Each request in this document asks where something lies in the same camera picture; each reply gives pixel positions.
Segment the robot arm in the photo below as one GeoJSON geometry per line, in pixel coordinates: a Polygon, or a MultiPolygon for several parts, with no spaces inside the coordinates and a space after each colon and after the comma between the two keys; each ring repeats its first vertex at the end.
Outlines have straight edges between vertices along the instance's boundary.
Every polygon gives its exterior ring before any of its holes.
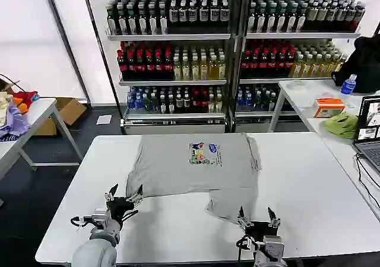
{"type": "Polygon", "coordinates": [[[91,216],[71,219],[71,223],[77,227],[85,227],[89,223],[95,226],[90,239],[75,251],[72,267],[116,266],[115,247],[120,242],[123,222],[138,213],[134,209],[143,199],[142,185],[130,198],[114,197],[117,188],[116,184],[105,194],[107,209],[96,209],[91,216]]]}

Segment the tissue box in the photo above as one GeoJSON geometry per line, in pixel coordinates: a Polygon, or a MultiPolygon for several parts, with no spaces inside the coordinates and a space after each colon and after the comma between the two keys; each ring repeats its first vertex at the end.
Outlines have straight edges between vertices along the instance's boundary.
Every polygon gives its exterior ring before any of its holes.
{"type": "Polygon", "coordinates": [[[337,98],[316,99],[314,104],[314,117],[333,117],[345,108],[342,100],[337,98]]]}

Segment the plastic water bottle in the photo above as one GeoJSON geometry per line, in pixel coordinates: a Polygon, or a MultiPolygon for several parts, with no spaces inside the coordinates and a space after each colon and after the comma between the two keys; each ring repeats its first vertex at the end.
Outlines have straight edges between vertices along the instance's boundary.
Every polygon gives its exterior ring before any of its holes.
{"type": "Polygon", "coordinates": [[[346,107],[354,107],[354,105],[350,102],[350,96],[355,89],[355,79],[356,75],[351,74],[350,78],[345,80],[342,87],[340,88],[341,98],[346,107]]]}

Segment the white panel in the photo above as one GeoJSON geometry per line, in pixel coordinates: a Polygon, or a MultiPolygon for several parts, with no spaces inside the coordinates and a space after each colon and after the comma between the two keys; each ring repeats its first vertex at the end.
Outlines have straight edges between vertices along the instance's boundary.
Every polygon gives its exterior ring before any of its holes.
{"type": "Polygon", "coordinates": [[[0,0],[0,17],[1,73],[41,96],[84,98],[46,0],[0,0]]]}

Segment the cardboard box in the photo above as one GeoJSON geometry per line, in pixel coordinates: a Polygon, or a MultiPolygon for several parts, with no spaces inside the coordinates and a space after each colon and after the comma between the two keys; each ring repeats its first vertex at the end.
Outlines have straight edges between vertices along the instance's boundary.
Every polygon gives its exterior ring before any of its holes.
{"type": "MultiPolygon", "coordinates": [[[[68,97],[55,97],[59,114],[63,118],[64,122],[71,126],[86,110],[86,107],[76,101],[74,98],[68,97]]],[[[37,130],[34,135],[56,135],[57,128],[52,118],[48,118],[37,130]]]]}

